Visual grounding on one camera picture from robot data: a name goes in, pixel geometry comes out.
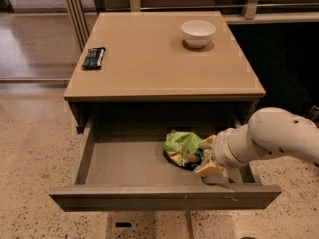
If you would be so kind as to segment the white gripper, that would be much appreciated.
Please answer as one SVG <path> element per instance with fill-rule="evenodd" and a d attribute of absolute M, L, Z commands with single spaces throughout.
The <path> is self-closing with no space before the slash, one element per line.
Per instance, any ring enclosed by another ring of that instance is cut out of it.
<path fill-rule="evenodd" d="M 213 159 L 223 167 L 239 168 L 253 160 L 253 143 L 248 135 L 247 125 L 230 128 L 217 136 L 211 135 L 199 144 L 199 148 L 212 149 Z M 223 170 L 218 168 L 211 158 L 205 160 L 193 172 L 201 177 L 223 174 Z"/>

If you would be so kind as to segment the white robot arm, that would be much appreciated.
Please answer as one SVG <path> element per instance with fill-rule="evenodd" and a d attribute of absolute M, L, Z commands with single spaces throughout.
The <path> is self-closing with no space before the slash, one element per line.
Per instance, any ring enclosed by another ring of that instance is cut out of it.
<path fill-rule="evenodd" d="M 319 164 L 319 129 L 309 119 L 287 110 L 268 107 L 256 111 L 248 124 L 212 135 L 199 144 L 209 152 L 194 173 L 221 175 L 226 168 L 241 168 L 255 160 L 290 156 Z"/>

